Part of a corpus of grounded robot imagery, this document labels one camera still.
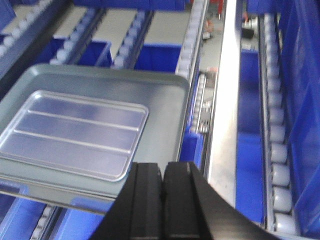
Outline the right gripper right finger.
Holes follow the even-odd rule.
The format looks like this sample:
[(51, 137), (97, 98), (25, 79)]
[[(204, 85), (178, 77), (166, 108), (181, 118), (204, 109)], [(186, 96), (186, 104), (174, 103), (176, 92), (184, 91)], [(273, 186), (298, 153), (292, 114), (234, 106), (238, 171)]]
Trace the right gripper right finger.
[(166, 240), (277, 239), (227, 203), (192, 162), (170, 162), (163, 187)]

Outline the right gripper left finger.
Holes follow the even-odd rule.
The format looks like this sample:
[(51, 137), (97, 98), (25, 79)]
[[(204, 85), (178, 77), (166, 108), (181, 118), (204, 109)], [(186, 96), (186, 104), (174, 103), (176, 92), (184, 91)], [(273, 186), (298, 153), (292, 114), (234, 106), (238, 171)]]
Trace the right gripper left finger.
[(116, 200), (92, 240), (160, 240), (162, 177), (156, 163), (132, 164)]

